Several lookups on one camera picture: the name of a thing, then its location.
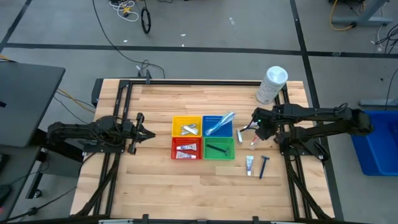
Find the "blue bin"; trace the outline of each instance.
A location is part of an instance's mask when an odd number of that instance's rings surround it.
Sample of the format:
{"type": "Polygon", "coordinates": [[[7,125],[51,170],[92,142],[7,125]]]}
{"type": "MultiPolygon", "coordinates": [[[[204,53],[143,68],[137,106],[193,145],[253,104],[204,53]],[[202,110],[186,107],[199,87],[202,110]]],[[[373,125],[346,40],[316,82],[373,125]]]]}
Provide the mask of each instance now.
{"type": "Polygon", "coordinates": [[[398,111],[365,111],[374,131],[353,136],[356,155],[365,175],[398,175],[398,111]]]}
{"type": "Polygon", "coordinates": [[[207,135],[206,131],[216,125],[223,117],[222,116],[203,116],[202,130],[204,137],[232,137],[232,121],[220,127],[219,130],[207,135]]]}

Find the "concrete floor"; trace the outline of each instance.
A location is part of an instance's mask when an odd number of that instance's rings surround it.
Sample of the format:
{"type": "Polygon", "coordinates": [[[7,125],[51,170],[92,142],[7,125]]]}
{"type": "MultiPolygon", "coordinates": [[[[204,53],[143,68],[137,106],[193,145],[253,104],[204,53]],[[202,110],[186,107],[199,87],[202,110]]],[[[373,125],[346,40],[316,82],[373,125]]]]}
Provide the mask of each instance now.
{"type": "MultiPolygon", "coordinates": [[[[143,34],[140,22],[126,22],[117,17],[107,1],[95,2],[104,29],[115,45],[184,45],[298,52],[296,55],[131,50],[123,53],[134,60],[148,59],[162,66],[167,78],[260,80],[270,66],[280,65],[288,71],[289,80],[304,82],[308,100],[311,101],[289,0],[174,0],[172,4],[148,0],[153,23],[149,35],[143,34]]],[[[375,40],[378,27],[333,31],[328,26],[331,5],[327,0],[295,2],[308,51],[381,54],[378,47],[371,43],[375,40]]],[[[0,0],[0,40],[6,36],[24,3],[25,0],[0,0]]],[[[385,7],[384,16],[391,16],[398,22],[397,9],[398,2],[391,1],[385,7]]],[[[335,13],[353,14],[344,4],[339,4],[335,13]]],[[[392,26],[382,28],[380,36],[384,37],[392,26]]],[[[32,0],[7,42],[109,45],[90,0],[32,0]]],[[[66,68],[60,88],[84,101],[90,101],[96,78],[128,77],[137,73],[137,64],[122,58],[114,50],[78,50],[76,47],[67,50],[28,49],[28,45],[24,46],[15,48],[6,45],[3,50],[0,46],[0,52],[22,63],[66,68]]],[[[320,106],[334,107],[348,102],[350,107],[355,108],[362,98],[385,98],[389,80],[397,66],[396,58],[310,57],[320,106]]],[[[157,68],[150,68],[150,71],[153,77],[162,76],[157,68]]],[[[394,88],[396,85],[398,80],[392,83],[391,98],[398,96],[398,90],[394,88]]],[[[92,114],[71,101],[62,96],[58,99],[82,120],[90,122],[93,119],[92,114]]],[[[55,121],[79,123],[60,103],[53,101],[40,128],[46,130],[55,121]]],[[[328,140],[344,219],[351,222],[395,223],[398,178],[363,175],[351,138],[343,134],[328,140]]],[[[12,216],[57,197],[76,186],[76,182],[77,178],[73,177],[44,175],[39,186],[44,190],[44,196],[32,200],[22,198],[12,216]]],[[[73,192],[25,220],[67,217],[72,200],[73,192]]]]}

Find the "white bottle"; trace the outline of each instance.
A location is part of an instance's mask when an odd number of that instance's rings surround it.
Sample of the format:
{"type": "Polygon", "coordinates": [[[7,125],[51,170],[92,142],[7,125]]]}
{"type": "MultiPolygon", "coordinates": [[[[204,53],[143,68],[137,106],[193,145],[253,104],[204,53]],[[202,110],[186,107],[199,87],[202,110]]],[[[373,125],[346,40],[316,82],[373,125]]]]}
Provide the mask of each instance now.
{"type": "Polygon", "coordinates": [[[257,100],[264,104],[272,103],[285,85],[287,78],[287,72],[283,68],[279,66],[269,68],[257,91],[257,100]]]}

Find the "wooden table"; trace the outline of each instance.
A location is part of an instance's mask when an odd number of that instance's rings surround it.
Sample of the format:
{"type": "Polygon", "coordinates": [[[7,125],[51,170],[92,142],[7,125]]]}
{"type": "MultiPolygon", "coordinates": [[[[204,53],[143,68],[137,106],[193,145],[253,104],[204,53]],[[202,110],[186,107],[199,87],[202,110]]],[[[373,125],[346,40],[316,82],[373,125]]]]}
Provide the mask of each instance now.
{"type": "MultiPolygon", "coordinates": [[[[112,115],[118,79],[104,80],[95,119],[112,115]]],[[[288,82],[291,103],[308,106],[302,82],[288,82]]],[[[257,106],[258,86],[225,85],[134,85],[128,117],[141,112],[144,126],[156,138],[137,145],[135,156],[121,156],[111,218],[141,218],[148,213],[156,219],[208,220],[293,220],[292,204],[284,158],[272,139],[249,149],[253,130],[236,140],[236,128],[251,120],[257,106]],[[233,161],[179,161],[170,159],[172,117],[236,113],[233,121],[236,158],[233,161]],[[254,156],[252,176],[246,176],[246,156],[254,156]],[[264,178],[259,179],[262,158],[270,157],[264,178]]],[[[311,126],[302,122],[301,126],[311,126]]],[[[79,211],[98,186],[103,154],[96,154],[81,169],[71,214],[79,211]]],[[[330,194],[321,162],[302,156],[307,189],[319,206],[333,215],[330,194]]],[[[301,194],[297,190],[300,214],[301,194]]],[[[107,193],[103,196],[104,211],[107,193]]]]}

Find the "small tube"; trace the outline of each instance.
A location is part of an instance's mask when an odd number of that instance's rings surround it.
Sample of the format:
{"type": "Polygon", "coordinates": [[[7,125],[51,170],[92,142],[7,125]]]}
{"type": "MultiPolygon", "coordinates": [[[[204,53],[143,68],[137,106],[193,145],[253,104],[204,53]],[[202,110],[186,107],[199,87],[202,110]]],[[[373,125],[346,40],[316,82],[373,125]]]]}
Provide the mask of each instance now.
{"type": "Polygon", "coordinates": [[[248,172],[248,176],[251,175],[253,160],[254,160],[254,156],[246,156],[246,171],[248,172]]]}
{"type": "Polygon", "coordinates": [[[239,128],[236,129],[236,135],[237,135],[237,137],[238,137],[239,143],[243,143],[242,135],[241,135],[241,130],[239,130],[239,128]]]}
{"type": "Polygon", "coordinates": [[[197,135],[198,132],[199,132],[199,130],[197,130],[196,128],[190,128],[187,125],[185,125],[183,128],[184,128],[184,130],[187,130],[187,131],[191,132],[194,135],[197,135]]]}
{"type": "Polygon", "coordinates": [[[183,125],[183,127],[184,126],[188,126],[188,127],[190,127],[190,128],[195,128],[196,127],[196,125],[195,124],[188,124],[188,125],[183,125]]]}
{"type": "Polygon", "coordinates": [[[189,145],[184,145],[184,146],[177,146],[177,150],[181,150],[181,151],[183,151],[183,150],[194,150],[194,151],[196,151],[197,150],[197,145],[196,145],[196,143],[194,143],[194,144],[189,144],[189,145]]]}
{"type": "Polygon", "coordinates": [[[197,157],[196,157],[196,155],[191,155],[188,153],[183,153],[183,152],[178,151],[175,158],[176,159],[196,159],[197,157]]]}

